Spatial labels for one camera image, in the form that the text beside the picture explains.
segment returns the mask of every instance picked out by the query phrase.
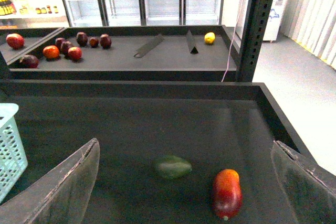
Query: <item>produce display table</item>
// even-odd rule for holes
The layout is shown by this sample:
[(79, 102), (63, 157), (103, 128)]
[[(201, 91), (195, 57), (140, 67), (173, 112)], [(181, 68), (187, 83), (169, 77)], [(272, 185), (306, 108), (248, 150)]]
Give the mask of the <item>produce display table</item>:
[[(231, 223), (294, 223), (271, 162), (279, 140), (311, 154), (260, 83), (2, 80), (28, 168), (8, 198), (96, 137), (100, 166), (83, 223), (223, 223), (211, 186), (226, 168), (240, 175), (243, 206)], [(192, 172), (159, 178), (165, 154)]]
[[(76, 34), (80, 31), (98, 38), (109, 34), (111, 48), (91, 48), (88, 43), (80, 47), (82, 60), (78, 62), (63, 55), (59, 60), (46, 60), (43, 49), (54, 45), (56, 38), (79, 47)], [(188, 47), (188, 31), (192, 32), (197, 54)], [(204, 35), (210, 31), (216, 34), (216, 40), (206, 45)], [(134, 57), (137, 49), (158, 34), (164, 39), (160, 44), (142, 58)], [(229, 60), (226, 81), (234, 81), (237, 67), (228, 57), (229, 43), (223, 26), (61, 28), (25, 51), (40, 59), (37, 69), (23, 68), (18, 59), (9, 68), (13, 79), (221, 81)]]

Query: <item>gray floor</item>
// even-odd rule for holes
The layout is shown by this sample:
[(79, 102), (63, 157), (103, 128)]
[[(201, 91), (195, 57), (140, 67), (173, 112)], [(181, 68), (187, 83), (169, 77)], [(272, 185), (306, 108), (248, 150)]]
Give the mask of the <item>gray floor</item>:
[(261, 47), (253, 82), (264, 82), (320, 166), (336, 175), (336, 70), (293, 40)]

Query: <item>green mango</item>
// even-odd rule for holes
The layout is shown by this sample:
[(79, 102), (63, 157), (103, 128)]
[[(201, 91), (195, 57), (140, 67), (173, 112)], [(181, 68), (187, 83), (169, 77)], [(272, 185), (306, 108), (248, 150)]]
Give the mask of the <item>green mango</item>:
[(154, 161), (154, 169), (163, 178), (175, 179), (190, 173), (192, 166), (180, 157), (165, 155)]

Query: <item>apple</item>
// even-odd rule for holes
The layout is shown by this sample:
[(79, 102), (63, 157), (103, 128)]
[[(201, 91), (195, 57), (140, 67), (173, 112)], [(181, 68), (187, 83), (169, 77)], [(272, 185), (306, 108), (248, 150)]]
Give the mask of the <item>apple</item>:
[(59, 58), (59, 50), (56, 46), (47, 46), (43, 49), (43, 55), (48, 59)]
[(68, 56), (68, 50), (74, 47), (74, 45), (69, 41), (63, 41), (61, 44), (61, 53), (64, 54), (66, 57)]
[(25, 44), (25, 39), (20, 34), (8, 34), (6, 41), (15, 50), (22, 48)]
[(79, 60), (82, 58), (82, 50), (79, 47), (71, 47), (68, 51), (68, 56), (72, 60)]
[(100, 45), (104, 48), (104, 49), (108, 49), (111, 47), (112, 41), (111, 38), (108, 34), (102, 34), (100, 36)]
[(86, 35), (86, 33), (80, 31), (79, 33), (77, 33), (76, 41), (81, 47), (84, 47), (88, 43), (88, 36)]
[(61, 51), (61, 45), (62, 45), (62, 42), (66, 41), (64, 38), (57, 38), (55, 40), (55, 46), (58, 48), (58, 50)]
[(98, 47), (99, 40), (97, 38), (92, 37), (90, 38), (89, 43), (92, 48), (96, 48)]
[(34, 55), (24, 55), (20, 59), (20, 64), (27, 68), (37, 68), (40, 61)]

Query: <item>perforated metal upright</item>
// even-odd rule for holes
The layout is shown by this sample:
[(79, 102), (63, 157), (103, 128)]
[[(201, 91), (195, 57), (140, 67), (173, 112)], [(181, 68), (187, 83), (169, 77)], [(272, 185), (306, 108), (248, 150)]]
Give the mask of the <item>perforated metal upright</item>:
[(249, 0), (236, 81), (252, 82), (273, 0)]

